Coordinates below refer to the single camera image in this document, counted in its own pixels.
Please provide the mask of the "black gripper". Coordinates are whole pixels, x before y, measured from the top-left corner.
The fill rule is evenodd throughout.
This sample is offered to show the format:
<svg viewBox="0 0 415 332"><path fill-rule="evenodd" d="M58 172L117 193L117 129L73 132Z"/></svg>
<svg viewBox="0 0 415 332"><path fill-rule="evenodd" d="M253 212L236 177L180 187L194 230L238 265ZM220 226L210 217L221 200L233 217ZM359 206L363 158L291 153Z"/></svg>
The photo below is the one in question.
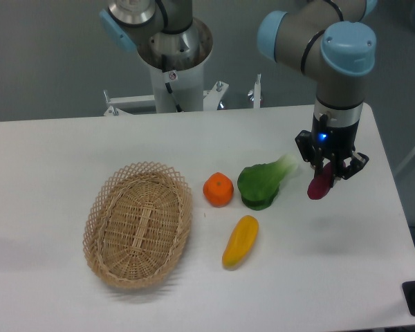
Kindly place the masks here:
<svg viewBox="0 0 415 332"><path fill-rule="evenodd" d="M369 157L356 152L354 145L358 123L348 127L335 127L329 115L313 118L312 129L303 130L295 138L302 159L314 169L314 177L323 172L324 161L331 164L330 187L342 178L347 180L360 172Z"/></svg>

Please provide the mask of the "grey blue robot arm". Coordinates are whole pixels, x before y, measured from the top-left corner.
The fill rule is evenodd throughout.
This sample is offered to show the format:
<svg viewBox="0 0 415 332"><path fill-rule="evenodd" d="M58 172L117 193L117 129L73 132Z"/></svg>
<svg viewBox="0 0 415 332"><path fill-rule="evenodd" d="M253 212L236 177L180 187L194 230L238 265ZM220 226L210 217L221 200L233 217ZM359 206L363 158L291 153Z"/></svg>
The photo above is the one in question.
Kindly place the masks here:
<svg viewBox="0 0 415 332"><path fill-rule="evenodd" d="M375 1L312 1L296 14L274 11L257 32L259 52L316 81L313 124L296 137L314 177L330 185L368 162L355 138L365 80L375 64L376 35L362 20ZM149 65L156 110L203 108L203 65L212 36L196 19L191 1L110 1L100 21L122 49Z"/></svg>

